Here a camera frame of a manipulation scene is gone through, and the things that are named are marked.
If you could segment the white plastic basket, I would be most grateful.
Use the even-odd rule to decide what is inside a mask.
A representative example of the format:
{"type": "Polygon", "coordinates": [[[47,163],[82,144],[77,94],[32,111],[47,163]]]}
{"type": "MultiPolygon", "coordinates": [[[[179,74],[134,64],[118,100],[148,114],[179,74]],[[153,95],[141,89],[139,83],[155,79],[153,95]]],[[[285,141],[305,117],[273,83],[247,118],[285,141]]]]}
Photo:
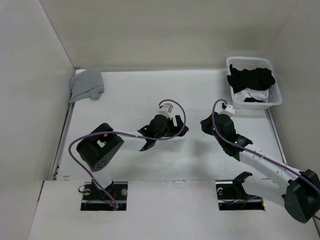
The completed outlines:
{"type": "Polygon", "coordinates": [[[254,70],[256,68],[266,68],[271,71],[272,76],[275,79],[275,84],[269,88],[269,94],[267,102],[243,102],[238,101],[235,97],[233,88],[230,87],[231,99],[233,106],[237,109],[255,109],[255,110],[265,110],[272,106],[281,105],[283,102],[280,88],[276,76],[274,74],[274,69],[271,62],[266,58],[261,57],[248,57],[248,56],[229,56],[226,59],[227,73],[231,74],[230,65],[238,70],[254,70]]]}

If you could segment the white tank top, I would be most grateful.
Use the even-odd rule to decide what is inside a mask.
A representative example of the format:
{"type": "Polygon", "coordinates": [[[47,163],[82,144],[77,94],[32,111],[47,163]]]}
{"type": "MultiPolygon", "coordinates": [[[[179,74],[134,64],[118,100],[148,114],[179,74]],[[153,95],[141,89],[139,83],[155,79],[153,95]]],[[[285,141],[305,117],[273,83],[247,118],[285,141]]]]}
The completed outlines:
{"type": "Polygon", "coordinates": [[[267,90],[254,90],[250,88],[245,88],[234,94],[234,97],[239,102],[244,102],[246,98],[254,98],[260,101],[268,102],[269,89],[267,90]]]}

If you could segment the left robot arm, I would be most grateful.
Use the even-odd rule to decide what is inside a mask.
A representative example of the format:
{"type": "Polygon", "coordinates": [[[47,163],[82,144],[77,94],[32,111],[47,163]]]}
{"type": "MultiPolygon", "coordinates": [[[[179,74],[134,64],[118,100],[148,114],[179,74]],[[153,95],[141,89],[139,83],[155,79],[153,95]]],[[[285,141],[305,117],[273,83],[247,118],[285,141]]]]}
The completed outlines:
{"type": "Polygon", "coordinates": [[[92,175],[95,193],[100,199],[108,199],[113,192],[114,182],[107,173],[101,174],[119,150],[146,152],[158,140],[183,137],[189,128],[180,115],[157,114],[149,124],[137,130],[137,134],[120,134],[108,123],[99,125],[88,137],[76,146],[80,158],[88,166],[92,175]]]}

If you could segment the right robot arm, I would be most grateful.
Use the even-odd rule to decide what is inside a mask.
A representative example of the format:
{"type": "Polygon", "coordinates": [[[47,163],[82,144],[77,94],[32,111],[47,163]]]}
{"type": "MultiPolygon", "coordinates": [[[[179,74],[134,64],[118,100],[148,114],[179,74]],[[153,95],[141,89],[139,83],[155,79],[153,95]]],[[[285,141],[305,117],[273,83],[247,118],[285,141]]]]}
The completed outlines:
{"type": "Polygon", "coordinates": [[[253,195],[267,199],[284,207],[293,219],[303,224],[320,210],[320,178],[314,171],[302,171],[277,162],[250,139],[238,134],[226,114],[215,112],[200,125],[205,134],[215,137],[228,156],[267,177],[257,181],[251,172],[242,172],[233,179],[231,190],[236,197],[253,195]]]}

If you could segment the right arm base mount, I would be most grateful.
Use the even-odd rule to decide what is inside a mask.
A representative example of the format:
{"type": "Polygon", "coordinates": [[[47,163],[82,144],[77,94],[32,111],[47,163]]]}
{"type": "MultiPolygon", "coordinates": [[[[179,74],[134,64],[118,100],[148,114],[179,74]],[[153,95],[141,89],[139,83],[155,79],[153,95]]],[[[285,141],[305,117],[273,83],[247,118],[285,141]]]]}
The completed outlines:
{"type": "Polygon", "coordinates": [[[220,211],[264,211],[265,204],[261,197],[245,192],[243,183],[253,174],[242,172],[232,180],[215,182],[218,208],[220,211]]]}

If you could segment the folded grey tank top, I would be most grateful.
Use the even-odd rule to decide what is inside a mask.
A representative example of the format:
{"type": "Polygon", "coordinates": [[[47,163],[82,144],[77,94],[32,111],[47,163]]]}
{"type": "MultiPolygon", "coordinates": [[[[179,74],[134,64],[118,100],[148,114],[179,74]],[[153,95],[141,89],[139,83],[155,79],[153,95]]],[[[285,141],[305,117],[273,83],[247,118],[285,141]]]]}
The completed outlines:
{"type": "Polygon", "coordinates": [[[100,68],[96,67],[76,74],[69,81],[69,88],[71,91],[70,104],[83,99],[99,100],[105,92],[100,68]]]}

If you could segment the black tank top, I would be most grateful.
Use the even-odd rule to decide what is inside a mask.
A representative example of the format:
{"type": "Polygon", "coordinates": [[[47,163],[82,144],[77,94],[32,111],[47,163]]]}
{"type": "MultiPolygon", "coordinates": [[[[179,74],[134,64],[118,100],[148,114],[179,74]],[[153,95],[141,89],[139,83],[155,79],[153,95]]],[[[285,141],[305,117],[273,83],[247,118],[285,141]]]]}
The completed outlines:
{"type": "Polygon", "coordinates": [[[229,70],[230,74],[227,76],[227,81],[235,94],[244,89],[266,91],[276,83],[272,71],[267,68],[238,70],[231,64],[229,70]]]}

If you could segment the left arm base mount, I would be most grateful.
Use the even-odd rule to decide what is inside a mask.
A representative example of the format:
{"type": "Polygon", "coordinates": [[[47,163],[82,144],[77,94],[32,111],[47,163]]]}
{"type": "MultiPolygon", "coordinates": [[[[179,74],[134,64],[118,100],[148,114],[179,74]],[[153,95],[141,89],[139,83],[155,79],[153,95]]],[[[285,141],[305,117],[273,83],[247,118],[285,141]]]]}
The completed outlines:
{"type": "Polygon", "coordinates": [[[126,211],[128,182],[113,182],[106,191],[116,200],[118,208],[110,205],[111,199],[92,182],[86,182],[78,188],[82,195],[81,211],[126,211]]]}

